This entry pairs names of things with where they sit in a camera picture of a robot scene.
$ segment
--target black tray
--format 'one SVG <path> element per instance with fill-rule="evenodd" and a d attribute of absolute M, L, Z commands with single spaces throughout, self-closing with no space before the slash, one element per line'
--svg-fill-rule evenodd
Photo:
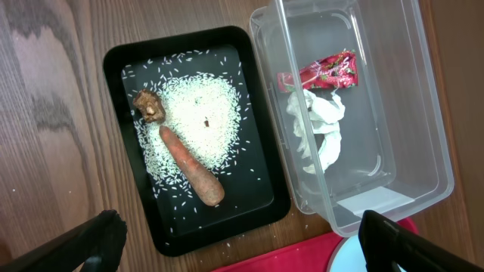
<path fill-rule="evenodd" d="M 191 62 L 177 61 L 178 54 L 182 52 L 187 54 L 182 60 L 191 57 Z M 160 65 L 165 57 L 171 58 L 174 54 L 172 64 Z M 247 151 L 239 152 L 235 158 L 237 165 L 227 170 L 231 175 L 217 175 L 225 189 L 225 198 L 217 208 L 205 206 L 194 193 L 193 198 L 172 198 L 175 191 L 161 191 L 155 198 L 155 180 L 146 172 L 143 150 L 138 144 L 133 125 L 133 121 L 141 119 L 141 115 L 132 106 L 132 99 L 136 95 L 132 90 L 143 88 L 144 82 L 149 82 L 150 88 L 153 84 L 151 80 L 155 79 L 156 84 L 160 80 L 158 67 L 166 77 L 169 76 L 167 71 L 174 73 L 175 68 L 179 76 L 196 76 L 199 71 L 227 79 L 230 76 L 232 85 L 241 94 L 240 113 L 247 118 L 240 122 L 241 130 L 237 136 L 240 138 L 240 147 L 246 147 Z M 158 251 L 168 256 L 181 255 L 272 223 L 288 213 L 290 200 L 275 133 L 250 39 L 245 31 L 227 26 L 120 45 L 106 54 L 104 74 Z M 251 105 L 246 111 L 247 103 Z M 183 207 L 180 205 L 182 202 L 186 202 Z"/>

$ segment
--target wood grain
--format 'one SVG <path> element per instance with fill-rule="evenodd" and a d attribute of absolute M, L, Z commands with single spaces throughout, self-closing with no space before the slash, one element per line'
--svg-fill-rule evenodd
<path fill-rule="evenodd" d="M 482 74 L 477 61 L 482 36 L 468 45 L 482 25 L 477 15 L 482 2 L 464 2 L 420 1 L 456 188 L 414 219 L 427 239 L 484 265 L 477 254 L 484 246 L 478 212 L 484 177 L 477 157 L 484 127 L 472 122 L 482 116 L 482 92 L 474 87 L 478 81 L 466 80 L 469 73 Z M 181 257 L 164 257 L 151 242 L 120 137 L 101 69 L 110 48 L 217 26 L 247 30 L 250 14 L 264 5 L 266 0 L 1 0 L 0 244 L 11 257 L 103 209 L 116 209 L 128 224 L 121 271 L 211 270 L 330 231 L 322 218 L 293 206 L 275 224 Z M 461 20 L 447 20 L 454 10 Z M 466 50 L 472 54 L 463 57 Z M 456 65 L 473 61 L 469 73 Z"/>

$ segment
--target transparent storage box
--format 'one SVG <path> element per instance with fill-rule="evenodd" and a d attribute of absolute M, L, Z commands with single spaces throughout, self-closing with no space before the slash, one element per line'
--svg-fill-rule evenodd
<path fill-rule="evenodd" d="M 446 198 L 454 178 L 417 0 L 274 0 L 251 16 L 259 67 L 267 90 L 293 200 L 318 213 L 341 236 L 357 234 L 364 210 L 397 221 Z M 313 134 L 299 69 L 355 50 L 357 87 L 340 89 L 341 151 L 323 172 L 320 134 Z M 293 133 L 289 94 L 277 73 L 295 75 L 307 137 Z M 309 158 L 297 148 L 308 141 Z M 315 165 L 315 174 L 303 167 Z"/>

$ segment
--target red object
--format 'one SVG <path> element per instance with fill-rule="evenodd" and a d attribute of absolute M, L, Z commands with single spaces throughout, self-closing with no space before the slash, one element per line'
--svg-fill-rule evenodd
<path fill-rule="evenodd" d="M 399 224 L 413 233 L 418 233 L 415 223 L 410 218 L 399 221 Z M 214 272 L 326 271 L 331 255 L 342 239 L 335 233 L 326 233 L 246 261 L 221 267 Z"/>
<path fill-rule="evenodd" d="M 355 51 L 343 51 L 317 60 L 299 71 L 302 87 L 349 88 L 358 85 Z M 291 73 L 278 73 L 279 90 L 294 91 L 294 77 Z"/>

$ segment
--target candy wrapper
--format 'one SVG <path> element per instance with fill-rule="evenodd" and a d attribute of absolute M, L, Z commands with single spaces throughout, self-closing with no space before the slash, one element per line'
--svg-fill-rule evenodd
<path fill-rule="evenodd" d="M 354 50 L 343 51 L 311 63 L 299 71 L 303 89 L 349 88 L 358 85 L 356 54 Z M 295 91 L 291 73 L 278 73 L 279 90 Z"/>

